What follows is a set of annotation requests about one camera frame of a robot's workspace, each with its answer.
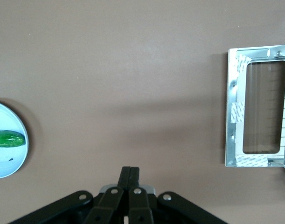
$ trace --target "cucumber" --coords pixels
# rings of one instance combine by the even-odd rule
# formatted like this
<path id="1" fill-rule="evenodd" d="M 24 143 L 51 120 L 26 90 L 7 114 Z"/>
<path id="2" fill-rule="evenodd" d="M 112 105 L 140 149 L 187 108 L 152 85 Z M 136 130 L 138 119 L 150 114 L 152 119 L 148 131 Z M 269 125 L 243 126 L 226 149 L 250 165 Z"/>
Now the cucumber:
<path id="1" fill-rule="evenodd" d="M 23 134 L 14 131 L 0 131 L 0 147 L 18 147 L 25 144 Z"/>

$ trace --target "metal screw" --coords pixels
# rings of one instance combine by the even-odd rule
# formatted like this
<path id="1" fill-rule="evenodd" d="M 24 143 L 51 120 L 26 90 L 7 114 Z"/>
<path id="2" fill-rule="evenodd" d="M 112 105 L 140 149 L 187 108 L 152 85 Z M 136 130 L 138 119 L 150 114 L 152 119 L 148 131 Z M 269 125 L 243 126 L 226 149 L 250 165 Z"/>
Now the metal screw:
<path id="1" fill-rule="evenodd" d="M 111 190 L 111 193 L 112 193 L 112 194 L 117 194 L 117 193 L 118 193 L 118 190 L 117 190 L 117 189 L 112 189 L 112 190 Z"/>
<path id="2" fill-rule="evenodd" d="M 141 194 L 141 189 L 139 189 L 139 188 L 136 188 L 136 189 L 134 189 L 134 194 L 136 194 L 136 195 L 139 195 L 139 194 Z"/>
<path id="3" fill-rule="evenodd" d="M 80 195 L 80 196 L 79 196 L 79 200 L 84 200 L 84 199 L 86 199 L 86 198 L 87 198 L 86 195 Z"/>
<path id="4" fill-rule="evenodd" d="M 165 201 L 170 201 L 171 200 L 171 196 L 170 195 L 163 195 L 163 199 L 165 200 Z"/>

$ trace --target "white tape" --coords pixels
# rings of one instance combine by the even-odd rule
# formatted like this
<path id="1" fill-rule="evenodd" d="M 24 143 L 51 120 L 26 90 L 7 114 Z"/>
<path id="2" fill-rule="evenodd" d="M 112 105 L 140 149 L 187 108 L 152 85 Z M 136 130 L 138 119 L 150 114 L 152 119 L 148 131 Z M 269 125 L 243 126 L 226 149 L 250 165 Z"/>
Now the white tape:
<path id="1" fill-rule="evenodd" d="M 237 59 L 236 70 L 238 72 L 244 72 L 247 68 L 248 63 L 252 60 L 246 55 L 239 55 L 236 57 L 236 59 Z"/>
<path id="2" fill-rule="evenodd" d="M 237 167 L 267 167 L 268 157 L 265 154 L 250 154 L 250 155 L 237 155 Z"/>
<path id="3" fill-rule="evenodd" d="M 230 122 L 242 123 L 244 122 L 245 105 L 243 102 L 237 102 L 231 104 L 231 118 Z"/>

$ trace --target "round plate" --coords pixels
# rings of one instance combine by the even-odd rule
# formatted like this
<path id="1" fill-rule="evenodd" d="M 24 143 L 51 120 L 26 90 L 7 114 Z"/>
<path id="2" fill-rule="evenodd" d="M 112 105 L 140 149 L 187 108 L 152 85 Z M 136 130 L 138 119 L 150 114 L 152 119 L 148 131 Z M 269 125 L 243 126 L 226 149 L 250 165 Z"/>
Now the round plate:
<path id="1" fill-rule="evenodd" d="M 18 147 L 0 147 L 0 178 L 16 172 L 25 161 L 28 152 L 28 135 L 19 117 L 6 106 L 0 104 L 0 131 L 19 132 L 25 137 L 25 144 Z"/>

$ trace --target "metal frame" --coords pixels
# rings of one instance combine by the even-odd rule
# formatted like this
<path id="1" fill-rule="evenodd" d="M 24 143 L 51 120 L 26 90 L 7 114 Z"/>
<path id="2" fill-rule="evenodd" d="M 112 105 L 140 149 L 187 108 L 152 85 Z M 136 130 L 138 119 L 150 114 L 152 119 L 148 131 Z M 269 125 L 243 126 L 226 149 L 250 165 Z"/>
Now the metal frame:
<path id="1" fill-rule="evenodd" d="M 227 167 L 285 167 L 285 99 L 279 151 L 275 154 L 243 152 L 247 65 L 275 61 L 285 61 L 285 45 L 229 49 L 225 155 Z"/>

